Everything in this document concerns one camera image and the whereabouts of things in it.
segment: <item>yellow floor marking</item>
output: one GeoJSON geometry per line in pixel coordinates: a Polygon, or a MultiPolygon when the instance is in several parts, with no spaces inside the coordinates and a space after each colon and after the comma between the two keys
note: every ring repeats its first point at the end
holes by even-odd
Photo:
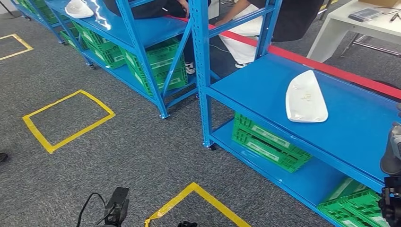
{"type": "Polygon", "coordinates": [[[196,192],[202,198],[204,198],[207,202],[212,204],[216,209],[218,209],[222,214],[224,214],[227,218],[233,221],[239,227],[251,227],[248,223],[242,220],[239,216],[237,216],[234,212],[232,212],[228,207],[226,207],[223,203],[218,201],[212,195],[210,195],[207,191],[197,185],[195,182],[188,185],[184,190],[182,190],[177,196],[172,198],[168,203],[166,203],[162,208],[156,211],[152,216],[145,220],[145,227],[149,227],[149,223],[153,219],[157,219],[165,215],[169,210],[171,210],[174,206],[176,206],[179,202],[181,202],[185,197],[187,197],[191,192],[196,192]]]}
{"type": "Polygon", "coordinates": [[[28,115],[25,115],[22,117],[22,119],[24,120],[25,124],[28,126],[29,130],[32,132],[32,134],[36,137],[36,139],[41,143],[41,145],[47,150],[47,152],[49,152],[50,154],[52,154],[55,150],[57,150],[58,148],[66,145],[67,143],[71,142],[72,140],[76,139],[77,137],[83,135],[84,133],[94,129],[95,127],[103,124],[104,122],[106,122],[107,120],[113,118],[115,116],[115,113],[109,108],[107,107],[104,103],[102,103],[102,101],[100,101],[99,99],[95,98],[93,95],[89,94],[88,92],[84,91],[84,90],[78,90],[74,93],[72,93],[69,96],[66,96],[52,104],[49,104],[33,113],[30,113],[28,115]],[[46,110],[62,101],[65,101],[66,99],[69,99],[71,97],[73,97],[74,95],[77,95],[79,93],[82,93],[84,95],[86,95],[88,98],[92,99],[95,103],[97,103],[99,106],[101,106],[104,110],[106,110],[109,115],[107,115],[106,117],[100,119],[99,121],[93,123],[92,125],[87,126],[86,128],[82,129],[81,131],[69,136],[68,138],[64,139],[63,141],[52,145],[49,143],[49,141],[47,141],[47,139],[42,135],[42,133],[37,129],[37,127],[34,125],[34,123],[32,122],[32,120],[30,119],[30,117],[32,117],[33,115],[42,112],[43,110],[46,110]]]}
{"type": "Polygon", "coordinates": [[[21,39],[17,34],[11,34],[11,35],[6,35],[6,36],[3,36],[3,37],[0,37],[0,39],[5,39],[5,38],[8,38],[8,37],[14,37],[18,42],[20,42],[22,45],[24,45],[24,47],[26,48],[26,50],[23,50],[23,51],[20,51],[20,52],[17,52],[17,53],[13,53],[13,54],[10,54],[10,55],[8,55],[8,56],[5,56],[5,57],[1,57],[0,58],[0,61],[1,60],[4,60],[4,59],[6,59],[6,58],[11,58],[11,57],[14,57],[14,56],[16,56],[16,55],[19,55],[19,54],[22,54],[22,53],[25,53],[25,52],[28,52],[28,51],[31,51],[31,50],[33,50],[33,48],[32,48],[32,46],[30,46],[29,44],[27,44],[23,39],[21,39]]]}
{"type": "MultiPolygon", "coordinates": [[[[338,2],[338,0],[333,0],[332,2],[331,2],[331,4],[334,4],[334,3],[336,3],[336,2],[338,2]]],[[[323,10],[323,9],[325,9],[327,7],[327,4],[324,4],[324,5],[322,5],[322,7],[320,7],[320,10],[323,10]]]]}

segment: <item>sneaker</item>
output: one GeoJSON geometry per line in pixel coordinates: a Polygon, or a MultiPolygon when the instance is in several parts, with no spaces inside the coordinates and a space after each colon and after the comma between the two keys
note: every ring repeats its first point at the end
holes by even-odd
{"type": "Polygon", "coordinates": [[[190,75],[195,73],[195,68],[193,67],[193,62],[185,63],[185,71],[187,71],[187,73],[190,75]]]}
{"type": "Polygon", "coordinates": [[[5,161],[8,158],[8,155],[6,153],[0,153],[0,162],[5,161]]]}
{"type": "Polygon", "coordinates": [[[235,64],[235,67],[237,67],[237,68],[239,68],[239,69],[242,69],[243,67],[245,67],[245,66],[247,66],[247,65],[249,65],[249,64],[250,64],[250,62],[249,62],[249,63],[244,63],[244,64],[236,63],[236,64],[235,64]]]}

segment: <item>shelf caster wheel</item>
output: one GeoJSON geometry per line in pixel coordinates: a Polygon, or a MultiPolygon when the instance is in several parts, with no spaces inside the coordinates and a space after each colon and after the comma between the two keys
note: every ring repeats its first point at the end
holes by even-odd
{"type": "Polygon", "coordinates": [[[216,150],[216,145],[212,144],[210,145],[210,147],[208,147],[208,150],[216,150]]]}

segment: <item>white pants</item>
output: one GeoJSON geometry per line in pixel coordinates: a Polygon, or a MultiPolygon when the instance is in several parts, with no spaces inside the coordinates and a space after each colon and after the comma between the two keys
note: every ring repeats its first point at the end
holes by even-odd
{"type": "MultiPolygon", "coordinates": [[[[256,10],[258,10],[258,8],[251,4],[241,13],[235,16],[234,19],[250,14],[256,10]]],[[[229,31],[257,40],[258,37],[256,36],[260,34],[262,22],[263,17],[258,17],[244,24],[238,25],[237,27],[234,27],[229,31]]],[[[237,63],[245,64],[255,60],[256,47],[244,44],[240,41],[227,38],[222,35],[219,36],[237,63]]]]}

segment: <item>red tape line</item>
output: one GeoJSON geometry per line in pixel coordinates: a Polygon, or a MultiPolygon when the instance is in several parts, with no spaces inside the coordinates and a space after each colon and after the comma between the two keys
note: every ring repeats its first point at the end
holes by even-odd
{"type": "MultiPolygon", "coordinates": [[[[182,20],[182,21],[188,21],[187,18],[177,18],[177,19],[182,20]]],[[[213,28],[215,28],[214,25],[209,25],[209,29],[213,29],[213,28]]],[[[239,35],[237,33],[230,32],[230,31],[225,31],[225,32],[221,33],[221,35],[223,35],[225,37],[228,37],[228,38],[232,38],[234,40],[237,40],[239,42],[242,42],[244,44],[248,44],[248,45],[251,45],[251,46],[255,46],[256,47],[258,45],[258,41],[257,40],[254,40],[254,39],[251,39],[249,37],[242,36],[242,35],[239,35]]],[[[353,82],[353,83],[359,84],[361,86],[370,88],[372,90],[376,90],[378,92],[387,94],[389,96],[393,96],[393,97],[401,99],[401,90],[396,89],[394,87],[391,87],[391,86],[388,86],[388,85],[373,81],[373,80],[368,79],[368,78],[364,78],[362,76],[359,76],[359,75],[351,73],[351,72],[340,70],[340,69],[338,69],[336,67],[333,67],[333,66],[330,66],[330,65],[326,65],[326,64],[314,61],[314,60],[306,58],[306,57],[304,57],[302,55],[299,55],[299,54],[296,54],[296,53],[293,53],[293,52],[290,52],[290,51],[286,51],[286,50],[281,49],[281,48],[276,47],[276,46],[270,45],[269,46],[269,52],[273,53],[273,54],[276,54],[278,56],[281,56],[283,58],[298,62],[300,64],[307,65],[307,66],[309,66],[311,68],[314,68],[316,70],[325,72],[327,74],[330,74],[332,76],[338,77],[340,79],[343,79],[343,80],[346,80],[346,81],[349,81],[349,82],[353,82]]]]}

